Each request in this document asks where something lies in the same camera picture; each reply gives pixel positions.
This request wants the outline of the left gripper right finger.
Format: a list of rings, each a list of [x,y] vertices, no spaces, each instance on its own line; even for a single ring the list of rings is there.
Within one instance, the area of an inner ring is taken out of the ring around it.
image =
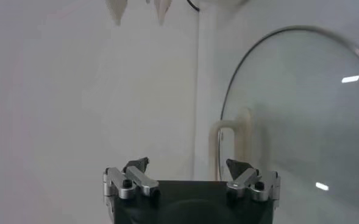
[[[226,165],[232,177],[226,184],[230,201],[243,198],[246,191],[253,201],[280,200],[280,175],[276,171],[261,172],[249,163],[233,159],[227,159]]]

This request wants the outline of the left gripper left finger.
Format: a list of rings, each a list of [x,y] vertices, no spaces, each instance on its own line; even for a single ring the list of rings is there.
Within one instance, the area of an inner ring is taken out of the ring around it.
[[[149,178],[145,171],[149,158],[144,157],[129,161],[122,170],[108,167],[103,173],[103,198],[107,207],[113,207],[115,197],[132,200],[137,192],[146,197],[152,207],[158,207],[160,185],[157,180]]]

